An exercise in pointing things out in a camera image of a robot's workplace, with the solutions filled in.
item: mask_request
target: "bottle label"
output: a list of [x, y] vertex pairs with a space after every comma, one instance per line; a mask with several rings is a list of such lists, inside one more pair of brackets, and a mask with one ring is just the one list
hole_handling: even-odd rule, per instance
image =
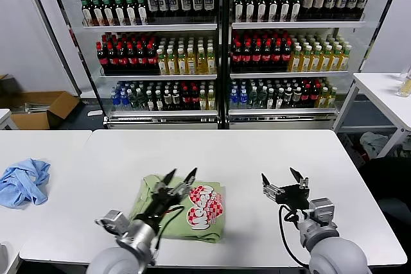
[[302, 0], [302, 6], [304, 8], [311, 8], [313, 6], [314, 0]]
[[214, 0], [204, 0], [204, 9], [206, 11], [214, 10]]
[[272, 109], [272, 104], [274, 103], [273, 99], [268, 99], [267, 100], [267, 109]]
[[116, 8], [117, 18], [120, 26], [126, 26], [126, 19], [122, 8]]
[[277, 13], [277, 4], [275, 3], [270, 4], [270, 11], [268, 12], [269, 22], [274, 22], [276, 13]]
[[297, 21], [297, 16], [298, 16], [299, 11], [300, 11], [300, 4], [299, 3], [293, 4], [293, 8], [292, 8], [292, 11], [291, 11], [290, 22], [296, 22]]
[[265, 15], [265, 4], [259, 4], [257, 21], [262, 22], [264, 20], [264, 15]]
[[186, 62], [184, 60], [179, 60], [179, 70], [180, 75], [184, 75], [186, 73]]
[[252, 15], [254, 14], [254, 5], [253, 4], [248, 4], [247, 5], [247, 13], [245, 16], [245, 21], [246, 22], [252, 22]]
[[181, 7], [183, 11], [191, 10], [191, 0], [181, 0]]
[[311, 64], [311, 69], [310, 69], [311, 72], [317, 71], [317, 66], [318, 66], [319, 62], [320, 62], [320, 58], [315, 57], [313, 59], [313, 63]]
[[111, 12], [111, 9], [104, 9], [104, 13], [107, 18], [107, 22], [109, 23], [109, 26], [114, 26], [113, 12]]
[[100, 62], [101, 65], [106, 65], [109, 63], [109, 59], [107, 58], [99, 59], [98, 61]]
[[300, 63], [300, 58], [294, 58], [293, 63], [291, 65], [291, 72], [297, 72], [298, 71], [298, 65]]
[[162, 12], [168, 11], [168, 0], [159, 0], [159, 8]]
[[146, 12], [146, 8], [140, 7], [140, 8], [139, 8], [139, 14], [140, 14], [140, 19], [141, 19], [141, 24], [142, 24], [142, 25], [147, 25], [147, 12]]
[[92, 18], [89, 9], [83, 9], [83, 15], [88, 26], [92, 26]]
[[335, 6], [335, 0], [325, 0], [324, 7], [327, 9], [332, 9]]
[[324, 58], [323, 59], [322, 64], [321, 64], [321, 68], [320, 68], [321, 72], [327, 71], [328, 62], [329, 62], [329, 58]]
[[195, 11], [203, 10], [203, 0], [193, 0], [193, 8]]
[[236, 22], [241, 22], [242, 15], [243, 15], [243, 5], [236, 4]]
[[133, 8], [127, 8], [128, 19], [130, 20], [130, 25], [137, 25], [136, 15]]
[[288, 8], [290, 5], [285, 3], [281, 6], [280, 22], [285, 22], [287, 20]]
[[283, 104], [283, 100], [278, 99], [275, 103], [275, 109], [280, 109], [282, 104]]
[[157, 12], [159, 10], [158, 0], [148, 0], [148, 9], [150, 12]]
[[324, 0], [314, 0], [313, 7], [319, 9], [319, 8], [322, 8], [323, 4], [324, 4]]
[[252, 61], [259, 62], [260, 60], [261, 60], [260, 54], [252, 55]]
[[159, 62], [159, 68], [160, 68], [160, 74], [161, 75], [166, 75], [167, 70], [166, 70], [166, 64], [162, 61]]
[[169, 61], [168, 62], [168, 69], [170, 70], [170, 75], [175, 75], [174, 61]]
[[194, 61], [188, 61], [188, 72], [190, 75], [195, 75], [195, 63]]
[[103, 17], [103, 13], [101, 12], [100, 9], [94, 9], [94, 14], [96, 14], [96, 18], [98, 21], [98, 25], [99, 26], [105, 26], [104, 24], [104, 17]]

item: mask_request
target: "juice bottle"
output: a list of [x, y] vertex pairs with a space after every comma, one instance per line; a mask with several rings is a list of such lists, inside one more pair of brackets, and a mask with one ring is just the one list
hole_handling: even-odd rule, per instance
[[315, 46], [314, 53], [311, 55], [310, 64], [308, 65], [309, 72], [317, 72], [319, 68], [321, 49], [322, 47], [320, 45]]
[[325, 52], [320, 56], [320, 62], [317, 68], [318, 72], [326, 72], [328, 68], [328, 64], [331, 59], [331, 50], [333, 47], [331, 45], [326, 45]]
[[298, 65], [299, 72], [308, 72], [308, 65], [310, 64], [312, 49], [313, 48], [310, 45], [307, 45], [304, 53], [300, 55], [300, 63]]
[[341, 49], [341, 45], [335, 46], [334, 53], [332, 54], [331, 59], [328, 63], [327, 71], [337, 71], [337, 66], [341, 57]]
[[297, 72], [300, 62], [301, 46], [296, 46], [295, 51], [288, 62], [288, 72]]
[[351, 51], [351, 45], [346, 45], [344, 49], [344, 53], [341, 54], [340, 61], [337, 65], [338, 71], [347, 71], [348, 70], [348, 60], [349, 60], [349, 52]]
[[204, 47], [198, 48], [198, 57], [197, 57], [197, 73], [198, 74], [207, 74], [207, 58], [204, 54]]

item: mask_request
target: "yellow bottle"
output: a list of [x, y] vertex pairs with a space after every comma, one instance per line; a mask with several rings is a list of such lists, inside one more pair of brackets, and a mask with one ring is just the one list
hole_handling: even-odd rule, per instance
[[322, 49], [322, 47], [320, 45], [315, 46], [314, 54], [311, 55], [310, 64], [308, 64], [308, 71], [309, 72], [317, 72], [319, 70], [321, 49]]
[[333, 47], [331, 45], [326, 46], [325, 52], [320, 56], [320, 62], [317, 66], [317, 72], [325, 72], [327, 71], [328, 64], [331, 59], [331, 50]]
[[327, 71], [337, 71], [338, 63], [341, 57], [342, 46], [339, 44], [335, 46], [334, 53], [331, 55], [331, 59], [328, 63]]
[[344, 49], [344, 53], [341, 54], [340, 61], [337, 65], [338, 71], [348, 71], [348, 60], [349, 60], [349, 52], [351, 51], [351, 45], [346, 45]]
[[196, 63], [193, 48], [187, 48], [187, 67], [188, 67], [188, 74], [195, 75], [196, 73]]
[[185, 75], [187, 74], [186, 72], [186, 55], [184, 54], [184, 49], [183, 48], [179, 48], [177, 50], [177, 52], [179, 53], [179, 72], [180, 75]]
[[288, 72], [297, 72], [298, 71], [298, 64], [300, 62], [300, 53], [301, 53], [301, 46], [296, 45], [293, 55], [288, 62]]
[[198, 57], [197, 57], [197, 74], [207, 74], [207, 58], [204, 54], [204, 48], [198, 48]]
[[310, 64], [312, 49], [313, 48], [310, 45], [307, 45], [304, 53], [301, 54], [300, 63], [298, 65], [299, 72], [308, 72], [308, 65]]
[[168, 64], [166, 61], [166, 55], [162, 52], [161, 48], [157, 50], [157, 58], [158, 58], [157, 62], [159, 63], [159, 67], [160, 67], [160, 74], [167, 75]]
[[207, 47], [207, 66], [208, 66], [208, 74], [216, 74], [216, 62], [214, 59], [214, 50], [211, 46]]

